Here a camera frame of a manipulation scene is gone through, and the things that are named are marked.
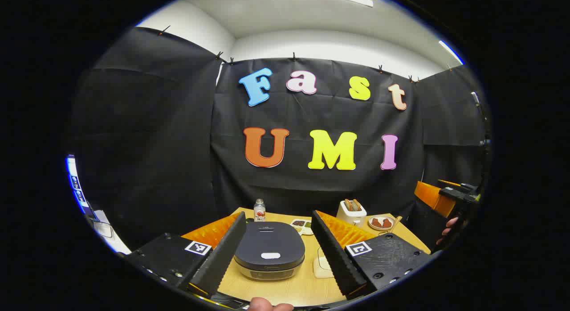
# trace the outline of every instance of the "human hand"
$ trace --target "human hand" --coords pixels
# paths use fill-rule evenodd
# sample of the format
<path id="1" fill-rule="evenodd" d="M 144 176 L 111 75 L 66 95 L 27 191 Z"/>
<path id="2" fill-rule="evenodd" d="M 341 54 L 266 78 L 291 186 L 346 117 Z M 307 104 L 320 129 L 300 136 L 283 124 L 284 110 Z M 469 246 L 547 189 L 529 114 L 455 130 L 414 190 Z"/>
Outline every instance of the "human hand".
<path id="1" fill-rule="evenodd" d="M 248 311 L 293 311 L 293 305 L 289 303 L 279 303 L 275 307 L 267 299 L 253 298 Z"/>
<path id="2" fill-rule="evenodd" d="M 446 235 L 449 233 L 449 231 L 452 230 L 453 224 L 455 224 L 458 219 L 459 219 L 458 217 L 454 217 L 454 218 L 452 218 L 451 220 L 449 220 L 449 221 L 445 224 L 446 229 L 444 229 L 444 231 L 441 232 L 441 235 L 442 235 L 442 236 L 446 236 Z M 436 246 L 439 246 L 439 244 L 440 244 L 443 240 L 444 240 L 443 237 L 440 238 L 439 240 L 437 240 Z"/>

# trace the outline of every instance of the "bottle label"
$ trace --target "bottle label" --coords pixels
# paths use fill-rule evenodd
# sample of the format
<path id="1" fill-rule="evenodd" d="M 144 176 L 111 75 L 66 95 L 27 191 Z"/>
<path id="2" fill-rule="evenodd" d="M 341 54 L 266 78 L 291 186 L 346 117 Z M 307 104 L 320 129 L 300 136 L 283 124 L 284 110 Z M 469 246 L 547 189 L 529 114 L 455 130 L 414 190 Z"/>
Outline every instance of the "bottle label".
<path id="1" fill-rule="evenodd" d="M 265 221 L 265 208 L 264 207 L 254 207 L 253 209 L 254 219 L 256 222 Z"/>

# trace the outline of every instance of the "rice cooker lid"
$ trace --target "rice cooker lid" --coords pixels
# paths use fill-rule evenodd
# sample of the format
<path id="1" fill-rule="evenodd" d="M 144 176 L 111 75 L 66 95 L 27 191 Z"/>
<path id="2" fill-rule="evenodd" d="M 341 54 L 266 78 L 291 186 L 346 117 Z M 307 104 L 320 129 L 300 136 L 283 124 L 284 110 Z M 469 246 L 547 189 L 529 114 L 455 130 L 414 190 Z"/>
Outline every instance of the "rice cooker lid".
<path id="1" fill-rule="evenodd" d="M 305 259 L 305 243 L 293 226 L 282 222 L 251 222 L 236 250 L 240 266 L 256 271 L 292 269 Z"/>

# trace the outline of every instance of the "letter f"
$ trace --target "letter f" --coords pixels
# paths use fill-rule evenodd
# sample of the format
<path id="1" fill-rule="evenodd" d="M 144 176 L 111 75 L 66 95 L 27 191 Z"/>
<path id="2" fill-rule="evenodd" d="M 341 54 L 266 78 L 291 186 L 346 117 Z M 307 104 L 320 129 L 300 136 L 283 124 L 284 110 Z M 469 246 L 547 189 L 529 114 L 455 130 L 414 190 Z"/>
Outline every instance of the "letter f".
<path id="1" fill-rule="evenodd" d="M 264 69 L 258 70 L 248 76 L 242 77 L 240 81 L 238 81 L 238 83 L 243 84 L 246 87 L 246 91 L 250 98 L 248 102 L 249 106 L 255 106 L 269 99 L 269 94 L 264 93 L 261 88 L 269 90 L 271 86 L 269 85 L 269 80 L 266 76 L 271 76 L 272 74 L 271 69 L 265 67 Z"/>

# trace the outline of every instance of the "foam letter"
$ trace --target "foam letter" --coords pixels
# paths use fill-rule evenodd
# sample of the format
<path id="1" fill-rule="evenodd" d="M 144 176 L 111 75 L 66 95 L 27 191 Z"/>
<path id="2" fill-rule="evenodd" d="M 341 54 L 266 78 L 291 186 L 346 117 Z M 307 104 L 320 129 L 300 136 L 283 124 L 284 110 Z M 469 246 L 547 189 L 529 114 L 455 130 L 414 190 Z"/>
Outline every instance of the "foam letter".
<path id="1" fill-rule="evenodd" d="M 380 165 L 381 169 L 395 169 L 395 141 L 398 138 L 395 135 L 383 135 L 382 140 L 384 141 L 384 161 Z"/>
<path id="2" fill-rule="evenodd" d="M 273 74 L 271 69 L 265 67 L 264 69 L 258 70 L 248 76 L 242 77 L 240 81 L 238 81 L 238 83 L 244 84 L 246 87 L 246 91 L 250 98 L 248 102 L 249 106 L 255 106 L 269 99 L 269 94 L 264 93 L 261 88 L 269 90 L 271 85 L 269 85 L 269 80 L 265 76 L 271 76 L 271 74 Z"/>
<path id="3" fill-rule="evenodd" d="M 330 140 L 326 131 L 311 131 L 311 137 L 314 139 L 313 160 L 309 162 L 309 168 L 323 169 L 323 155 L 329 169 L 334 166 L 339 156 L 340 161 L 338 161 L 336 165 L 337 169 L 351 171 L 356 168 L 356 164 L 354 163 L 354 141 L 356 140 L 356 134 L 351 132 L 342 133 L 336 145 L 332 144 L 332 140 Z"/>
<path id="4" fill-rule="evenodd" d="M 399 89 L 399 85 L 393 84 L 388 88 L 388 90 L 392 92 L 392 102 L 394 106 L 399 110 L 405 110 L 406 103 L 402 102 L 402 96 L 404 96 L 405 93 L 403 92 L 403 90 Z"/>
<path id="5" fill-rule="evenodd" d="M 314 94 L 317 92 L 315 82 L 317 78 L 312 72 L 308 71 L 293 71 L 290 80 L 287 81 L 287 88 L 293 92 L 304 92 L 305 94 Z"/>
<path id="6" fill-rule="evenodd" d="M 364 77 L 352 76 L 348 81 L 350 87 L 348 93 L 353 99 L 367 100 L 370 98 L 370 90 L 367 88 L 370 86 L 368 79 Z"/>
<path id="7" fill-rule="evenodd" d="M 274 128 L 271 134 L 274 137 L 273 155 L 271 157 L 261 156 L 261 136 L 265 135 L 265 130 L 258 127 L 248 127 L 244 130 L 246 135 L 246 159 L 251 165 L 257 167 L 274 167 L 283 160 L 285 152 L 285 137 L 289 136 L 289 131 L 284 128 Z"/>

